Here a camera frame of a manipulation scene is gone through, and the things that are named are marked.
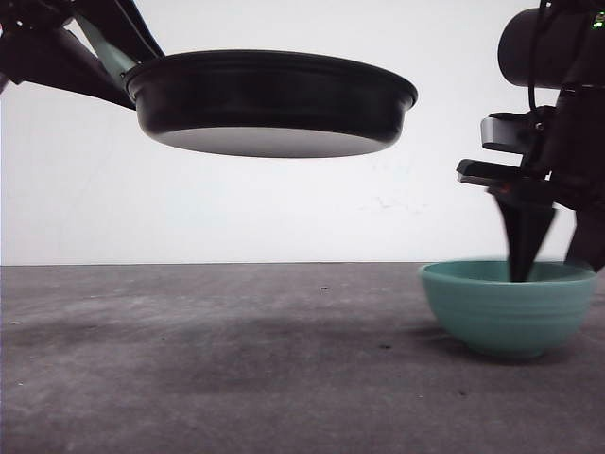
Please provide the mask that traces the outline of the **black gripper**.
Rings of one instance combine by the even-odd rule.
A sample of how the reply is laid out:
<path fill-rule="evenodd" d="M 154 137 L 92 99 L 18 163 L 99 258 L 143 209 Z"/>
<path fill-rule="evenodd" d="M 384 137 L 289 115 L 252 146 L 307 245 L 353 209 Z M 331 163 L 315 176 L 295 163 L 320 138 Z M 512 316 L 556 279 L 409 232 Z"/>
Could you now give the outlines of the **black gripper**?
<path fill-rule="evenodd" d="M 135 62 L 164 56 L 136 4 L 114 0 L 112 43 Z M 67 1 L 1 3 L 1 77 L 91 96 L 127 109 L 134 105 L 101 61 L 64 27 L 73 14 Z"/>
<path fill-rule="evenodd" d="M 545 200 L 494 191 L 508 241 L 509 279 L 526 282 L 556 214 L 554 202 L 576 212 L 565 262 L 600 272 L 604 268 L 604 88 L 568 85 L 543 141 L 519 166 L 465 159 L 463 183 L 483 186 L 529 183 Z"/>

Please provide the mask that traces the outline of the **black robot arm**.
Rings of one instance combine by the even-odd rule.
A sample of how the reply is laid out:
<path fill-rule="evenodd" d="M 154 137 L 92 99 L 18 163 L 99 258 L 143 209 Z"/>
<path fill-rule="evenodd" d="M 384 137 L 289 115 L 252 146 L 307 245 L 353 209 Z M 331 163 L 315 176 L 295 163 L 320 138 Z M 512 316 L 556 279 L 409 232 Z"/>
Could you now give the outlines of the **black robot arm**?
<path fill-rule="evenodd" d="M 527 280 L 562 205 L 576 216 L 565 263 L 604 267 L 604 4 L 543 1 L 516 14 L 498 45 L 500 71 L 528 90 L 527 113 L 481 122 L 485 149 L 519 166 L 462 160 L 463 183 L 493 195 L 508 239 L 509 278 Z"/>

